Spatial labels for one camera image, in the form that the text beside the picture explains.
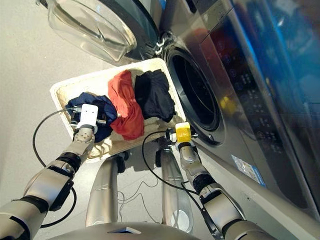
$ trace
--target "red cloth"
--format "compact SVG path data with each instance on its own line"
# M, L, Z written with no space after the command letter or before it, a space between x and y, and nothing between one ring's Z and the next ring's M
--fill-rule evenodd
M122 71L108 82L108 95L121 116L110 124L110 127L123 136L124 140L133 140L144 134L144 116L136 102L132 86L131 72Z

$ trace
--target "control panel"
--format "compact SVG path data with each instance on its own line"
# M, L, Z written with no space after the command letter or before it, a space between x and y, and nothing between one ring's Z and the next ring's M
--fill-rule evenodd
M219 23L210 37L279 189L298 207L306 208L289 156L230 20Z

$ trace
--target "black cloth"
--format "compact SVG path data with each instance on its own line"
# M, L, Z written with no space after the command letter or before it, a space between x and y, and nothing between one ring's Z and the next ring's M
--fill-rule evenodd
M71 99L66 108L71 108L73 106L81 107L82 104L91 104L98 107L98 119L105 119L106 124L97 123L98 130L96 132L94 142L101 142L103 139L110 136L112 128L110 124L117 119L117 110L112 104L109 98L106 96L94 96L90 93L83 92L80 96ZM80 114L74 116L77 122L80 121Z
M158 117L170 122L175 114L175 102L169 94L166 75L159 69L136 76L134 94L144 119Z

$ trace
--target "laundry basket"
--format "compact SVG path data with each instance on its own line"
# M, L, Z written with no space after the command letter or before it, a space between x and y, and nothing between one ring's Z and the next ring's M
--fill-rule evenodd
M62 110L67 105L68 101L78 97L83 92L88 92L97 96L106 95L108 97L108 81L115 75L124 71L130 70L132 74L132 83L135 85L137 75L141 75L147 71L162 70L169 82L169 93L175 103L175 112L172 120L167 123L157 117L151 117L144 120L144 135L134 140L124 140L124 138L112 131L111 135L101 142L94 144L91 153L88 156L88 162L96 162L105 160L106 158L140 146L144 138L155 131L165 131L167 128L173 128L177 123L186 121L186 116L182 109L178 94L169 74L166 63L161 58L152 58L120 67L114 67L102 71L89 73L86 75L73 77L54 84L50 89L51 97L58 110ZM70 126L70 115L67 111L60 113L62 121L71 137L73 138L74 131ZM148 138L152 141L161 137L164 134L157 133Z

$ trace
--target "wire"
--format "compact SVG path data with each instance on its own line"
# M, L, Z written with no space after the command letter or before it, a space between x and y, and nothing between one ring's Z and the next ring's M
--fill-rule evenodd
M155 220L153 219L153 217L150 215L150 213L149 213L149 211L148 211L148 209L147 209L147 207L146 207L146 205L145 205L145 201L144 201L144 197L143 197L142 193L140 192L138 195L136 195L136 193L139 191L139 189L140 189L140 187L142 186L142 184L145 184L145 185L146 185L147 187L149 187L149 188L154 188L154 187L156 187L156 186L158 185L158 183L159 183L159 180L158 180L158 179L156 179L156 184L153 185L153 186L150 186L150 185L148 185L145 181L142 181L142 182L140 183L140 185L138 186L138 188L136 189L136 191L134 192L134 194L132 194L130 197L128 197L128 198L126 198L126 199L125 199L125 194L124 194L122 191L118 191L118 193L122 194L122 199L118 199L118 201L122 201L122 202L118 202L119 204L121 204L121 206L120 206L120 208L119 208L119 215L120 215L121 222L122 222L122 213L121 213L121 211L122 211L124 205L130 203L130 202L133 201L139 194L141 194L142 203L143 203L143 206L144 206L145 211L148 213L149 217L150 217L156 224L159 223L159 222L155 221Z
M165 133L165 132L166 132L166 131L155 131L155 132L150 133L149 135L147 135L147 136L144 138L144 140L143 140L143 142L142 142L142 158L143 158L144 164L145 164L146 167L149 169L149 171L150 171L157 179L159 179L161 182L163 182L164 184L167 184L167 185L169 185L170 187L173 187L173 188L175 188L175 189L180 189L180 190L187 191L187 192L189 192L189 193L198 195L198 193L195 192L195 191L192 191L192 190L189 190L189 189L186 189L186 188L183 188L183 187L179 187L179 186L173 185L173 184L171 184L171 183L163 180L163 179L162 179L161 177L159 177L159 176L150 168L150 166L148 165L147 160L146 160L146 157L145 157L145 151L144 151L144 150L145 150L145 142L146 142L147 138L150 137L151 135L159 134L159 133Z
M71 191L73 193L73 204L72 204L70 210L66 213L66 215L64 215L62 218L58 219L57 221L41 225L41 227L40 227L41 229L48 228L48 227L51 227L51 226L56 225L58 223L61 223L63 220L65 220L67 217L69 217L69 215L73 212L73 210L75 209L76 203L77 203L77 193L73 187L71 188Z
M39 153L37 151L37 148L36 148L36 135L37 135L37 132L39 130L39 128L41 127L41 125L50 117L58 114L58 113L62 113L64 111L67 111L67 110L70 110L70 109L73 109L73 107L68 107L68 108L65 108L65 109L62 109L62 110L59 110L59 111L55 111L51 114L49 114L48 116L46 116L39 124L38 126L35 128L34 130L34 133L33 133L33 137L32 137L32 147L33 147L33 151L34 151L34 154L36 156L36 158L38 159L38 161L41 163L41 165L45 168L47 165L44 163L44 161L41 159L41 157L39 156ZM70 210L60 219L58 219L57 221L54 221L54 222L51 222L51 223L48 223L48 224L43 224L40 226L41 229L44 229L44 228L48 228L48 227L51 227L53 225L56 225L58 223L61 223L63 220L65 220L72 212L73 210L75 209L75 206L76 206L76 203L77 203L77 193L76 193L76 190L72 187L71 188L71 191L73 193L73 204L70 208Z
M199 209L199 211L202 211L202 208L200 207L199 203L196 201L196 199L190 194L190 192L188 192L188 190L186 189L185 185L186 183L188 183L189 181L184 181L181 183L182 188L185 190L186 194L188 194L188 196L192 199L192 201L194 202L194 204L197 206L197 208Z
M64 111L67 111L67 110L70 110L70 109L73 109L73 107L68 107L68 108L65 108L65 109L62 109L62 110L59 110L59 111L55 111L51 114L49 114L48 116L46 116L39 124L38 126L35 128L34 130L34 133L33 133L33 137L32 137L32 147L33 147L33 151L34 151L34 154L36 156L36 158L38 159L38 161L41 163L41 165L45 168L47 165L44 163L44 161L42 161L41 157L39 156L39 153L37 151L37 148L36 148L36 135L37 135L37 132L39 130L39 128L41 127L41 125L50 117L58 114L58 113L62 113Z

